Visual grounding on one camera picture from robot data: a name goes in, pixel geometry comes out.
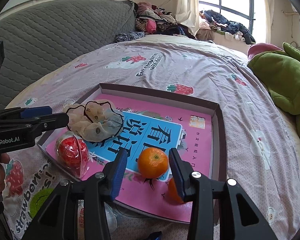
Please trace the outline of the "operator hand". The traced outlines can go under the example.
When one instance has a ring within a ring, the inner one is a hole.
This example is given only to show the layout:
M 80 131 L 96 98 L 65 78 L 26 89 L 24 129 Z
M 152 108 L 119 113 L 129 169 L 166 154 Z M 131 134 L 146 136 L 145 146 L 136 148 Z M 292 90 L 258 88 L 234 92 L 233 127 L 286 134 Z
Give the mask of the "operator hand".
M 10 156 L 7 153 L 3 153 L 0 156 L 0 193 L 5 188 L 5 170 L 2 164 L 8 164 L 10 162 Z

